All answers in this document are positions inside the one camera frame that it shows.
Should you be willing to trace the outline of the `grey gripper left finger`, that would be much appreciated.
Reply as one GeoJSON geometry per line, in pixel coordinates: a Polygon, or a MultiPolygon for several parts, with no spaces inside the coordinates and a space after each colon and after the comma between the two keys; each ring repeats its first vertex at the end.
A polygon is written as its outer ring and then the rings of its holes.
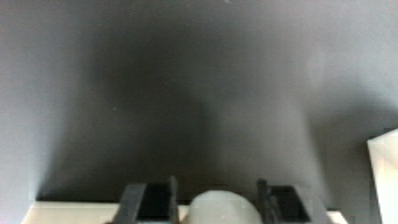
{"type": "Polygon", "coordinates": [[[127,186],[113,224],[180,224],[178,181],[127,186]]]}

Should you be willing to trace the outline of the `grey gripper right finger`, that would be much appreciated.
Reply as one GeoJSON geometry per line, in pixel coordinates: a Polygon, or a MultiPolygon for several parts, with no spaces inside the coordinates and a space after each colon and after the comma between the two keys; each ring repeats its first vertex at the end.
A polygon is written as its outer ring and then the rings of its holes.
{"type": "Polygon", "coordinates": [[[297,185],[257,182],[264,224],[331,224],[326,206],[312,191],[297,185]]]}

